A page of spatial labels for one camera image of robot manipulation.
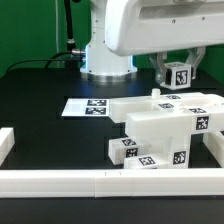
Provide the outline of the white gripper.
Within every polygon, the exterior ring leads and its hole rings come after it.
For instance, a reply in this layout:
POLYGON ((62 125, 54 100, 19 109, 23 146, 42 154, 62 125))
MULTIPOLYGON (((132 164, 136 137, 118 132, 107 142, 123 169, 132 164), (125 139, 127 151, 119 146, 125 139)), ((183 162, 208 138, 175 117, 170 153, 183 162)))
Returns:
POLYGON ((120 56, 153 53, 158 84, 167 73, 165 51, 189 49, 186 63, 195 79, 202 46, 224 43, 224 0, 108 0, 105 43, 120 56))

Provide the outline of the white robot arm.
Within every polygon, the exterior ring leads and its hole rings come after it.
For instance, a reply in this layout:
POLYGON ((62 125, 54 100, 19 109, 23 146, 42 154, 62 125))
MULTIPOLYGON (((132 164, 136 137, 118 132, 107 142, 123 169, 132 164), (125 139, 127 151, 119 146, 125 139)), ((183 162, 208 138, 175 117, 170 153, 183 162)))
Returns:
POLYGON ((82 68, 102 79, 134 72, 147 54, 156 79, 188 87, 205 49, 224 43, 224 0, 90 0, 92 34, 82 68))

